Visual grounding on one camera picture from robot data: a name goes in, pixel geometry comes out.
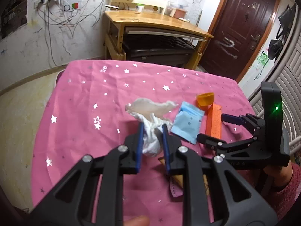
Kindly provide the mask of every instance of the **dark window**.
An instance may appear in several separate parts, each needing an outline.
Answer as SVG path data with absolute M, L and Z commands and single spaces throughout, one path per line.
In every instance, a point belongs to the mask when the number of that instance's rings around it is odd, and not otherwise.
M 10 0 L 1 15 L 0 38 L 7 37 L 27 23 L 27 0 Z

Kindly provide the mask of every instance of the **wooden desk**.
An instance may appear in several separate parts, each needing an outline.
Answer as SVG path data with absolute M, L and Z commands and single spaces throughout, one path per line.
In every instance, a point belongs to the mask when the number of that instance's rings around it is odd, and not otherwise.
M 105 11 L 105 14 L 109 18 L 109 28 L 105 39 L 105 58 L 107 58 L 109 51 L 112 59 L 126 60 L 126 53 L 122 49 L 125 27 L 158 28 L 174 32 L 175 36 L 184 33 L 202 38 L 202 41 L 198 41 L 195 52 L 185 65 L 186 69 L 195 69 L 202 57 L 201 51 L 206 41 L 213 38 L 209 33 L 190 23 L 163 14 L 125 10 Z

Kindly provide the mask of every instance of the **door lock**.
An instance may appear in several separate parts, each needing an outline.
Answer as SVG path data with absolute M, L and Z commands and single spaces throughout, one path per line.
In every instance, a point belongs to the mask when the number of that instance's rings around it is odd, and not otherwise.
M 260 40 L 260 35 L 259 34 L 257 34 L 255 37 L 251 36 L 251 47 L 250 47 L 250 49 L 252 51 L 255 50 L 257 44 L 259 43 L 259 40 Z

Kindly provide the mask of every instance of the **red sleeve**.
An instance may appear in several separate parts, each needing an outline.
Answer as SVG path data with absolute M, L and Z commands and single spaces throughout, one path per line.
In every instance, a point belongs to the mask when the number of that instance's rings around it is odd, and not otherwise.
M 297 188 L 301 182 L 301 168 L 292 163 L 293 176 L 289 184 L 279 192 L 270 191 L 265 197 L 266 201 L 276 211 L 279 220 L 291 209 L 295 202 Z

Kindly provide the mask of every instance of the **wooden door frame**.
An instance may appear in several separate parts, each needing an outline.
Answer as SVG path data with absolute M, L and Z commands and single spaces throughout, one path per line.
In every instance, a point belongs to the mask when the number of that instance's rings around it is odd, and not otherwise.
M 216 27 L 222 17 L 222 13 L 224 12 L 224 9 L 225 9 L 225 6 L 226 6 L 226 3 L 227 3 L 228 0 L 220 0 L 219 2 L 219 5 L 217 7 L 217 10 L 215 12 L 215 15 L 213 17 L 213 20 L 210 24 L 210 27 L 208 29 L 208 33 L 213 35 L 213 33 L 215 32 L 216 30 Z M 256 59 L 257 55 L 259 54 L 259 51 L 261 50 L 263 44 L 266 42 L 267 40 L 267 37 L 269 36 L 271 30 L 272 30 L 272 26 L 275 22 L 275 19 L 276 19 L 276 15 L 277 15 L 277 12 L 278 12 L 278 8 L 279 8 L 279 4 L 280 4 L 280 0 L 276 0 L 275 2 L 275 6 L 273 8 L 273 14 L 266 26 L 266 29 L 264 31 L 264 34 L 263 36 L 261 37 L 256 49 L 254 50 L 251 58 L 249 59 L 248 63 L 246 64 L 246 66 L 243 68 L 243 70 L 240 72 L 239 76 L 236 78 L 236 82 L 239 83 L 240 80 L 243 78 L 243 76 L 246 74 L 246 72 L 248 71 L 248 69 L 250 68 L 250 66 L 252 65 L 252 63 L 254 62 L 254 60 Z M 205 46 L 205 49 L 204 49 L 204 52 L 203 54 L 205 53 L 205 50 L 207 49 L 208 45 L 210 43 L 210 40 L 208 40 L 207 42 L 207 45 Z

